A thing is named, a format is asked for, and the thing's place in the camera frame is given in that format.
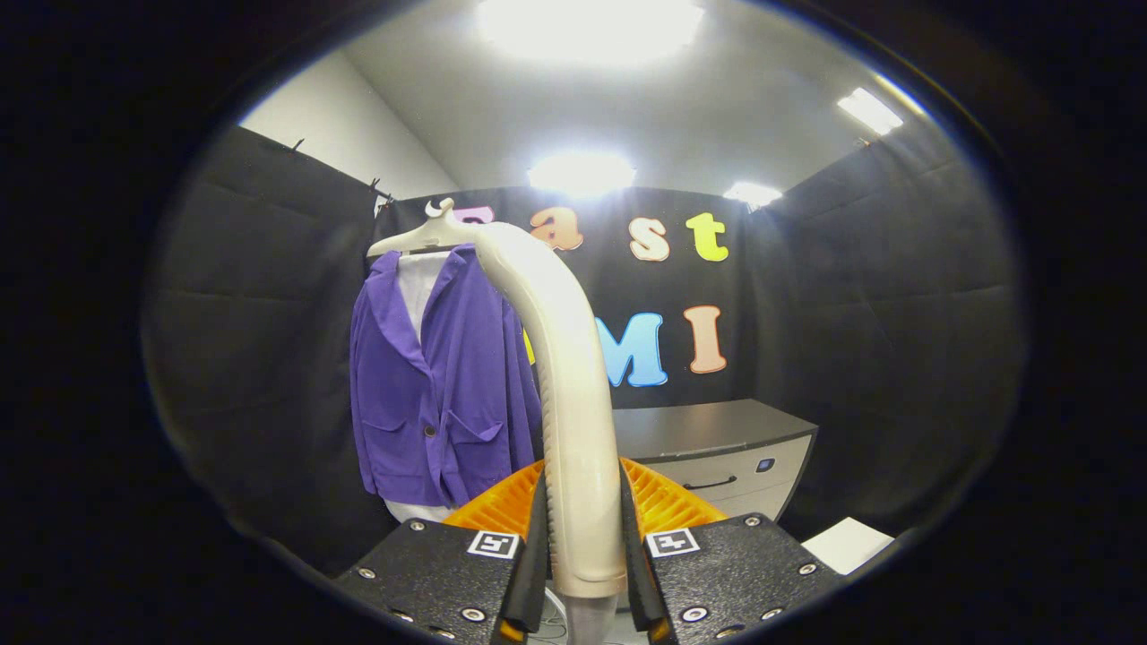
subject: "drawer handle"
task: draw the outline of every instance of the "drawer handle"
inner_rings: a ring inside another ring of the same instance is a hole
[[[723,482],[717,482],[715,484],[704,484],[704,485],[682,484],[682,488],[685,490],[700,490],[702,488],[712,488],[715,485],[725,485],[727,483],[733,483],[735,481],[736,481],[736,475],[729,475],[727,480],[725,480]]]

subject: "blue letter m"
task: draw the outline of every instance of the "blue letter m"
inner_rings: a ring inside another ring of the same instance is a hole
[[[669,380],[669,374],[661,368],[661,352],[657,347],[657,328],[661,327],[660,313],[637,313],[630,318],[622,334],[622,342],[614,340],[606,324],[598,318],[598,336],[601,337],[601,351],[606,355],[606,372],[609,382],[616,388],[622,384],[626,367],[633,363],[629,382],[635,388],[660,386]]]

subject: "white hanger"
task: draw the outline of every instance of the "white hanger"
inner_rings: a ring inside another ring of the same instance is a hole
[[[379,257],[388,251],[445,251],[459,244],[476,242],[479,224],[463,224],[454,217],[454,200],[446,197],[434,208],[427,202],[427,223],[414,231],[380,240],[366,251],[367,257]]]

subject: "ceiling light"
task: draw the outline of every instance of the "ceiling light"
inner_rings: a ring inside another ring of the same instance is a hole
[[[733,184],[725,196],[729,200],[740,200],[747,204],[752,210],[777,200],[781,196],[781,192],[777,188],[770,188],[768,186],[762,186],[759,184],[750,184],[748,181],[738,181]]]
[[[535,188],[591,196],[632,186],[637,171],[615,156],[569,154],[549,157],[526,174]]]
[[[876,134],[888,134],[894,127],[904,125],[900,117],[888,109],[888,106],[877,101],[875,96],[861,87],[857,87],[852,94],[841,99],[836,104],[844,108],[844,111],[856,117],[860,123],[873,129]]]
[[[684,0],[485,0],[478,26],[517,55],[616,65],[688,45],[703,13]]]

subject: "countertop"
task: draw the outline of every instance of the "countertop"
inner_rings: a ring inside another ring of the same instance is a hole
[[[751,398],[614,410],[617,452],[656,463],[720,454],[814,433],[817,426]]]

